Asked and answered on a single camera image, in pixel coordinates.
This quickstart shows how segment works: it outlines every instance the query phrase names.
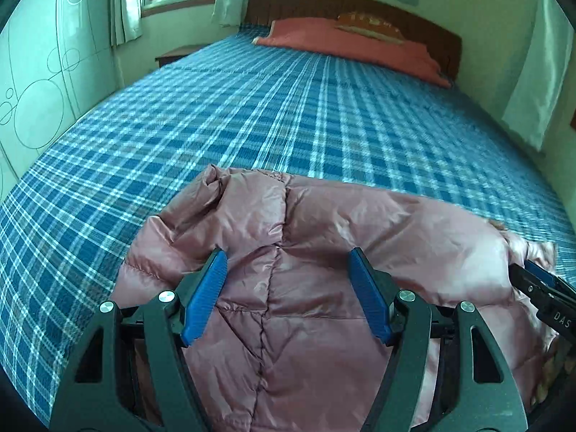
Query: blue plaid bedsheet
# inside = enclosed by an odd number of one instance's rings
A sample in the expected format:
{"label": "blue plaid bedsheet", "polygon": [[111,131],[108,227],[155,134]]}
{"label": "blue plaid bedsheet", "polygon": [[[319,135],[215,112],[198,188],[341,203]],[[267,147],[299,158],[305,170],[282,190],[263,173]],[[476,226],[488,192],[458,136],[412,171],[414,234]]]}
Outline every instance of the blue plaid bedsheet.
{"label": "blue plaid bedsheet", "polygon": [[245,29],[118,92],[2,204],[0,362],[44,423],[71,346],[143,221],[209,163],[455,203],[554,240],[559,270],[574,275],[561,202],[469,98],[369,64],[251,44],[264,33]]}

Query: headboard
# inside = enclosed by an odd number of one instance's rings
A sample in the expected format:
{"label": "headboard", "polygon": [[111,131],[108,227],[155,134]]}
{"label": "headboard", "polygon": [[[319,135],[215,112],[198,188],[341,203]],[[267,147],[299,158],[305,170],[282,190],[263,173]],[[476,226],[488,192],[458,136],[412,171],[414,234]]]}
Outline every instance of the headboard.
{"label": "headboard", "polygon": [[376,0],[249,0],[245,21],[269,26],[275,19],[330,18],[362,11],[381,16],[396,26],[406,39],[421,42],[442,72],[456,79],[462,55],[462,39],[443,27],[403,9]]}

